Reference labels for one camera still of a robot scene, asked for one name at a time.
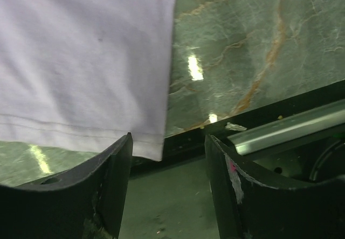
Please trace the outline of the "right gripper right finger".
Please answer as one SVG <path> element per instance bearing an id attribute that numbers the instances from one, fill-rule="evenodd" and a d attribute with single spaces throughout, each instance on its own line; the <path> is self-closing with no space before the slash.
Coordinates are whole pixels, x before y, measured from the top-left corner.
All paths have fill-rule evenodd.
<path id="1" fill-rule="evenodd" d="M 344 176 L 282 176 L 212 135 L 205 156 L 221 238 L 344 238 Z"/>

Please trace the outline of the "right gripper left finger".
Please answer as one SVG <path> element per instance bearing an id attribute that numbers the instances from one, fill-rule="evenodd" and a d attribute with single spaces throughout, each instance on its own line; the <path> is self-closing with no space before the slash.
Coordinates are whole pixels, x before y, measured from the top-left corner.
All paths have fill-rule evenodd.
<path id="1" fill-rule="evenodd" d="M 128 133 L 69 170 L 1 186 L 1 238 L 118 238 L 132 152 Z"/>

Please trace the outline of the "purple t shirt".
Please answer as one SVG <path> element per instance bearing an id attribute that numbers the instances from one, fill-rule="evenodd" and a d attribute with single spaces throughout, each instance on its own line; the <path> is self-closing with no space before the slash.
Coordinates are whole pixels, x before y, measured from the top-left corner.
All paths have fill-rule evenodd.
<path id="1" fill-rule="evenodd" d="M 160 161 L 175 0 L 1 0 L 1 140 Z"/>

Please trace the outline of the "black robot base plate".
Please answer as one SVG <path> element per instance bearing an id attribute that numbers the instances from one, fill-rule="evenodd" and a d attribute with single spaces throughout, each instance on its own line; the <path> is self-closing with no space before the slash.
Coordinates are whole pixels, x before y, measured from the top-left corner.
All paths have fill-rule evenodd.
<path id="1" fill-rule="evenodd" d="M 187 132 L 170 136 L 164 140 L 163 158 L 160 162 L 134 157 L 130 172 L 131 179 L 161 172 L 169 168 L 195 161 L 205 156 L 204 140 L 212 134 L 225 142 L 226 137 L 235 134 L 227 131 L 227 122 L 240 124 L 248 129 L 278 120 L 278 116 L 290 117 L 314 108 L 335 103 L 344 99 L 344 81 L 339 81 L 288 99 L 262 106 L 234 117 L 207 124 L 205 127 L 193 128 Z"/>

